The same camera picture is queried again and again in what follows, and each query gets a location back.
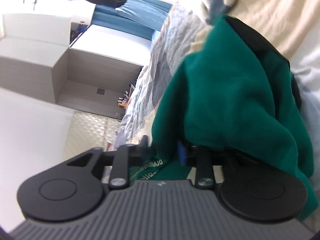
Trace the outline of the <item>green zip hoodie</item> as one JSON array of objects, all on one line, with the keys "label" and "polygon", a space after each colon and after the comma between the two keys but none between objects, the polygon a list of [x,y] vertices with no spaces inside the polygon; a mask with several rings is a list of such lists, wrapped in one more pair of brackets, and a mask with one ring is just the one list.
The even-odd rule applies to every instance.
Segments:
[{"label": "green zip hoodie", "polygon": [[151,158],[129,171],[137,179],[185,179],[177,144],[245,152],[299,179],[308,192],[300,220],[318,206],[310,184],[313,148],[292,89],[290,64],[257,31],[220,16],[203,48],[185,57],[152,124]]}]

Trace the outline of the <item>blue curtain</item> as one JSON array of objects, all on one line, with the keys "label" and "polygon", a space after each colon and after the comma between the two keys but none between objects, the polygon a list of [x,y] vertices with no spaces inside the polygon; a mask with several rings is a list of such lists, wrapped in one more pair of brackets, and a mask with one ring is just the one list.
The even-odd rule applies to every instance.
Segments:
[{"label": "blue curtain", "polygon": [[122,31],[147,40],[160,31],[172,5],[159,0],[126,0],[116,9],[97,5],[91,24]]}]

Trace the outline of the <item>cream quilted headboard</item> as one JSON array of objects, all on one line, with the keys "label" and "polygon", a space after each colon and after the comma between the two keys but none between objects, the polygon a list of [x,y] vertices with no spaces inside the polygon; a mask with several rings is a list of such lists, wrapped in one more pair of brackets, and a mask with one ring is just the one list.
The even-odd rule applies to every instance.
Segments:
[{"label": "cream quilted headboard", "polygon": [[106,116],[76,111],[68,129],[63,160],[94,147],[108,149],[116,139],[120,121]]}]

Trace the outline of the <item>grey wooden wardrobe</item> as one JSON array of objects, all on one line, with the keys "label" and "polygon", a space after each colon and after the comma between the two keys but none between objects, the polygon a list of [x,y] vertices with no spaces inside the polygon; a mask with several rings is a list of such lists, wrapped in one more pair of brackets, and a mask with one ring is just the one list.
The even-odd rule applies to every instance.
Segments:
[{"label": "grey wooden wardrobe", "polygon": [[118,99],[150,55],[149,40],[97,25],[71,42],[71,20],[6,14],[1,87],[61,106],[121,119]]}]

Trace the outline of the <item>patchwork checked bed quilt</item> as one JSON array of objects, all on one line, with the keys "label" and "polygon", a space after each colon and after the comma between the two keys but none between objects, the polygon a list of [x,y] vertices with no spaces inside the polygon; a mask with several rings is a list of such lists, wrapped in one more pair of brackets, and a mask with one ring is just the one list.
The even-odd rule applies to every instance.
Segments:
[{"label": "patchwork checked bed quilt", "polygon": [[[263,35],[291,63],[302,97],[302,117],[310,134],[319,191],[319,0],[237,0],[230,12]],[[183,58],[199,51],[211,30],[199,0],[175,5],[152,42],[150,62],[140,72],[114,145],[150,135],[157,107]]]}]

